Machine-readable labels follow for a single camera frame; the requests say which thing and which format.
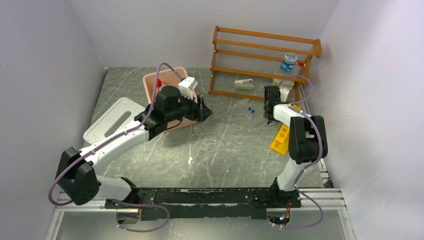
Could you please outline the white bin lid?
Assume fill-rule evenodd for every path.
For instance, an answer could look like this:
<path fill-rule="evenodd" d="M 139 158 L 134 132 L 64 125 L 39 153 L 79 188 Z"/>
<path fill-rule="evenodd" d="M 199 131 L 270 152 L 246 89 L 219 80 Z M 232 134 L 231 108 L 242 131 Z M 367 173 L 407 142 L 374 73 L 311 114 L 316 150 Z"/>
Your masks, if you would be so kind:
<path fill-rule="evenodd" d="M 145 107 L 127 98 L 119 98 L 83 134 L 83 139 L 94 145 L 125 127 Z"/>

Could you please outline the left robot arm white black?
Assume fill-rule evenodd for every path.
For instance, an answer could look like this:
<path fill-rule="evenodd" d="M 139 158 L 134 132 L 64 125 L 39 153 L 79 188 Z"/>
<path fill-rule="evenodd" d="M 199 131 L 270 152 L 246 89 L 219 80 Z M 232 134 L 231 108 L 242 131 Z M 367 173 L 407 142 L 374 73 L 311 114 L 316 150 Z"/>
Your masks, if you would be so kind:
<path fill-rule="evenodd" d="M 64 150 L 53 185 L 59 185 L 70 203 L 77 206 L 106 198 L 132 208 L 139 200 L 137 187 L 124 177 L 103 177 L 101 171 L 122 154 L 167 131 L 170 122 L 188 119 L 201 123 L 212 114 L 202 95 L 190 98 L 175 86 L 164 86 L 152 95 L 148 107 L 119 132 L 91 147 Z"/>

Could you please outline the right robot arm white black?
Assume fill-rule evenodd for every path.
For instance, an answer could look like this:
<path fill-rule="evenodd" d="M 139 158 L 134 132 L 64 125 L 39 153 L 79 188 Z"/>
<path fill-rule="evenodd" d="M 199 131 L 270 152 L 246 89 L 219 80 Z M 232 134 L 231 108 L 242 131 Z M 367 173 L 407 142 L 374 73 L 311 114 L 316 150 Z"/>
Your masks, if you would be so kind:
<path fill-rule="evenodd" d="M 264 114 L 267 124 L 280 122 L 289 127 L 288 154 L 283 172 L 271 185 L 270 202 L 282 207 L 289 200 L 288 192 L 298 190 L 298 182 L 306 169 L 327 156 L 325 121 L 320 115 L 309 115 L 281 101 L 277 85 L 264 87 Z"/>

